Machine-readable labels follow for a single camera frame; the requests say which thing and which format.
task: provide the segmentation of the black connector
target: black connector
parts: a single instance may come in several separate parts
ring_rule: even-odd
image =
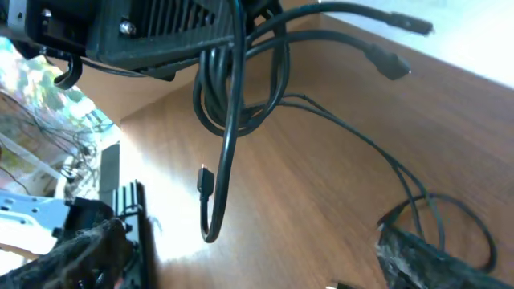
[[[391,13],[387,24],[421,35],[428,35],[434,30],[434,25],[428,21],[399,13]]]
[[[209,197],[214,192],[214,174],[206,167],[202,166],[198,170],[197,188],[200,192],[200,201],[209,201]]]
[[[377,70],[390,80],[401,79],[410,73],[410,65],[400,56],[372,45],[365,53]]]

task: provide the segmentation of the table surface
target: table surface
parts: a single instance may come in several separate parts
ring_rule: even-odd
[[[430,190],[467,203],[489,225],[514,283],[514,93],[329,18],[304,28],[346,31],[408,59],[391,82],[359,51],[292,45],[288,91],[319,100],[396,156]],[[270,55],[248,64],[245,98],[267,98]],[[196,190],[201,164],[218,167],[222,140],[194,115],[192,86],[122,121],[121,176],[146,187],[162,288],[324,288],[332,279],[385,287],[376,221],[406,199],[387,163],[327,120],[277,108],[238,140],[219,240],[203,243]],[[450,254],[474,266],[487,243],[473,221],[440,204]],[[436,241],[426,207],[422,224]],[[410,212],[399,225],[412,229]]]

